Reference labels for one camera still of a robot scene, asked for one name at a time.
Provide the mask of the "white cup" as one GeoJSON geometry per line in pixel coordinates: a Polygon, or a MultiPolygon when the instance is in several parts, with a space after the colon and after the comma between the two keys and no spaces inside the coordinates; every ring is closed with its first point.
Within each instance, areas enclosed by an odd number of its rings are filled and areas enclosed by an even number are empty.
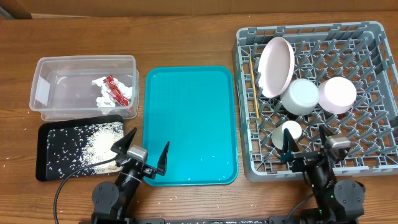
{"type": "Polygon", "coordinates": [[[275,128],[272,133],[271,133],[271,141],[273,145],[278,148],[282,149],[283,148],[283,142],[284,142],[284,130],[288,129],[289,133],[297,142],[299,138],[302,135],[302,128],[296,121],[286,121],[282,123],[280,126],[275,128]]]}

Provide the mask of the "large white plate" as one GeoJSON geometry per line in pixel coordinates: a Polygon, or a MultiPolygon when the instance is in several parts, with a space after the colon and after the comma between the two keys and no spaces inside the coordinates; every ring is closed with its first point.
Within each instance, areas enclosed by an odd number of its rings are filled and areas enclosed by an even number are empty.
{"type": "Polygon", "coordinates": [[[257,71],[262,95],[273,98],[281,95],[288,87],[295,66],[294,51],[283,37],[271,39],[259,59],[257,71]]]}

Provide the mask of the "pink bowl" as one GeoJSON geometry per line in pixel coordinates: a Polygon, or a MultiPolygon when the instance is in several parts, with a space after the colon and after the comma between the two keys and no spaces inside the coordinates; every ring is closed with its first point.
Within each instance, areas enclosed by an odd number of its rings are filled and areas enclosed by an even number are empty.
{"type": "Polygon", "coordinates": [[[343,114],[353,106],[357,91],[353,83],[343,77],[333,77],[318,87],[318,104],[327,112],[343,114]]]}

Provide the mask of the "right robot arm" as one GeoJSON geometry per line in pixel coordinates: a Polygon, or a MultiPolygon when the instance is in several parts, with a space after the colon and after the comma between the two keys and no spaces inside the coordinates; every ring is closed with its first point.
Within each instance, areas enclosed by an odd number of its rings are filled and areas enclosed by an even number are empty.
{"type": "Polygon", "coordinates": [[[350,140],[319,127],[322,147],[319,151],[300,152],[288,129],[285,129],[280,161],[290,163],[293,172],[301,172],[312,194],[297,204],[284,223],[358,223],[364,215],[365,186],[352,179],[338,180],[333,171],[346,158],[350,140]]]}

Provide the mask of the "red snack wrapper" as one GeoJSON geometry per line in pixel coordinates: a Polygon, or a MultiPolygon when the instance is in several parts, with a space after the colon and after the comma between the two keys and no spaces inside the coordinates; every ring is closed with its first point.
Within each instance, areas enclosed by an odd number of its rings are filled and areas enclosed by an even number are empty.
{"type": "Polygon", "coordinates": [[[112,75],[106,77],[103,82],[108,86],[108,94],[121,106],[128,106],[129,100],[122,94],[112,75]]]}

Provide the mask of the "grey bowl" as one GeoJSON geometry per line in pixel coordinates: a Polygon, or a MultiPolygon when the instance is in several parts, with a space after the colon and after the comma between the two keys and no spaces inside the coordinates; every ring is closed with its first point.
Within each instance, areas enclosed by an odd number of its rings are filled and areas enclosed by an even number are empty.
{"type": "Polygon", "coordinates": [[[318,87],[304,78],[292,81],[280,96],[283,107],[297,116],[310,114],[318,104],[319,98],[318,87]]]}

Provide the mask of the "white napkin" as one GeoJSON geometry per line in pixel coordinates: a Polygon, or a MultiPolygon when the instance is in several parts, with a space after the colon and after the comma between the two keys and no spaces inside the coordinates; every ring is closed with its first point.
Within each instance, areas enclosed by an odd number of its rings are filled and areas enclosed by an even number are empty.
{"type": "MultiPolygon", "coordinates": [[[[115,108],[117,106],[121,106],[116,100],[114,100],[109,94],[109,88],[108,86],[103,82],[103,80],[106,77],[101,77],[97,78],[96,80],[93,80],[91,84],[93,86],[98,86],[101,89],[101,96],[97,97],[96,99],[96,105],[99,108],[115,108]]],[[[135,90],[133,87],[128,87],[121,81],[119,81],[117,78],[114,78],[118,88],[122,92],[122,94],[129,100],[129,105],[128,106],[122,106],[122,107],[127,107],[127,112],[132,113],[134,111],[134,97],[136,95],[135,90]]]]}

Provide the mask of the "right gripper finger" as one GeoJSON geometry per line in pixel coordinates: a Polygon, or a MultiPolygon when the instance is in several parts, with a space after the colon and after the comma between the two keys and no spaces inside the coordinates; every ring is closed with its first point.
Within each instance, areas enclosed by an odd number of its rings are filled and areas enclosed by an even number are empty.
{"type": "Polygon", "coordinates": [[[325,147],[327,137],[334,135],[334,133],[322,124],[319,125],[318,130],[322,146],[325,147]]]}
{"type": "Polygon", "coordinates": [[[299,148],[295,139],[292,137],[290,131],[288,129],[284,129],[283,132],[283,145],[282,145],[282,153],[283,154],[291,154],[292,152],[299,152],[299,148]]]}

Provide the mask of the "wooden chopstick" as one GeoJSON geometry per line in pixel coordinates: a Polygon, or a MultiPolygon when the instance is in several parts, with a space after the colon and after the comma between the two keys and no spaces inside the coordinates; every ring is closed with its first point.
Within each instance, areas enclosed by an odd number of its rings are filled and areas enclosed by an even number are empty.
{"type": "Polygon", "coordinates": [[[249,66],[251,72],[251,82],[252,82],[252,89],[253,89],[253,98],[254,98],[254,107],[256,112],[256,119],[259,119],[259,110],[258,110],[258,101],[257,101],[257,93],[256,93],[256,84],[254,79],[254,69],[253,69],[253,62],[251,56],[249,56],[249,66]]]}

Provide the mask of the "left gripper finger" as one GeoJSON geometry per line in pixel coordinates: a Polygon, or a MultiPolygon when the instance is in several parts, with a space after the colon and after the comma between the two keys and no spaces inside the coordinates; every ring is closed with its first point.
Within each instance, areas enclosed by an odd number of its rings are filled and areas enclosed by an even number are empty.
{"type": "Polygon", "coordinates": [[[134,136],[137,132],[137,128],[132,129],[128,134],[126,134],[123,138],[120,140],[116,141],[112,147],[111,150],[117,154],[126,154],[127,150],[129,149],[132,140],[134,139],[134,136]]]}
{"type": "Polygon", "coordinates": [[[162,151],[158,163],[157,163],[157,174],[165,175],[167,170],[167,154],[169,151],[170,142],[168,141],[162,151]]]}

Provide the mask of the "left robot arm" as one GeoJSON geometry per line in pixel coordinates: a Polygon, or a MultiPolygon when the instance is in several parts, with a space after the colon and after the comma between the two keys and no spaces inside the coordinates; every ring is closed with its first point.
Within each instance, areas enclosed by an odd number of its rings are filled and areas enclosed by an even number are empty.
{"type": "Polygon", "coordinates": [[[134,128],[111,146],[111,150],[117,154],[116,165],[121,170],[115,182],[102,182],[93,190],[92,223],[140,223],[140,220],[128,214],[138,186],[144,177],[154,179],[166,173],[170,143],[166,143],[157,167],[152,167],[146,164],[147,149],[132,144],[136,132],[134,128]]]}

